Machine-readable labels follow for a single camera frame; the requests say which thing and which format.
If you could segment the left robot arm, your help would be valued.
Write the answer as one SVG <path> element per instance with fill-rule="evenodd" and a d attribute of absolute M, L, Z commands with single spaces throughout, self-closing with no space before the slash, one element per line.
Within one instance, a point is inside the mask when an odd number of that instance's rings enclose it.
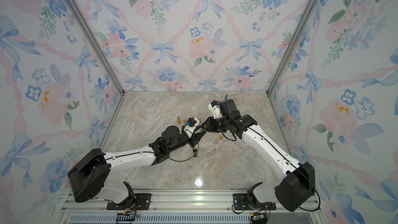
<path fill-rule="evenodd" d="M 160 164 L 170 158 L 170 153 L 186 145 L 195 148 L 206 134 L 196 130 L 187 127 L 180 132 L 172 125 L 155 142 L 140 149 L 115 153 L 92 149 L 67 174 L 74 200 L 82 203 L 100 198 L 116 204 L 132 200 L 134 192 L 130 184 L 114 182 L 109 177 L 135 167 Z"/>

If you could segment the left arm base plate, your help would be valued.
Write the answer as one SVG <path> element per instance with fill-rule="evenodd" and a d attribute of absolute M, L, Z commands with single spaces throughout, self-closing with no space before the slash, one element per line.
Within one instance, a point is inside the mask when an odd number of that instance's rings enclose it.
<path fill-rule="evenodd" d="M 109 211 L 147 211 L 149 210 L 152 194 L 135 194 L 134 197 L 127 197 L 121 203 L 110 201 L 106 209 Z"/>

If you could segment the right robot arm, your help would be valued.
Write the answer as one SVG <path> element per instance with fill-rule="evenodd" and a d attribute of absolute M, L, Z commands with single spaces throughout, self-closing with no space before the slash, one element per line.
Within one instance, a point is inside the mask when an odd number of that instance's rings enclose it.
<path fill-rule="evenodd" d="M 221 118 L 209 117 L 202 128 L 207 132 L 231 132 L 250 145 L 273 169 L 279 184 L 274 186 L 278 202 L 290 212 L 302 208 L 301 205 L 316 192 L 315 168 L 302 163 L 280 148 L 249 115 L 239 119 L 230 115 Z"/>

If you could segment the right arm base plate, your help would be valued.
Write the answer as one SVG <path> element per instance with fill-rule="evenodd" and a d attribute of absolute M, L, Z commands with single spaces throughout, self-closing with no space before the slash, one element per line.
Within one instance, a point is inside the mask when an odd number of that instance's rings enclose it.
<path fill-rule="evenodd" d="M 235 211 L 276 210 L 274 202 L 260 203 L 249 194 L 233 194 L 233 207 Z"/>

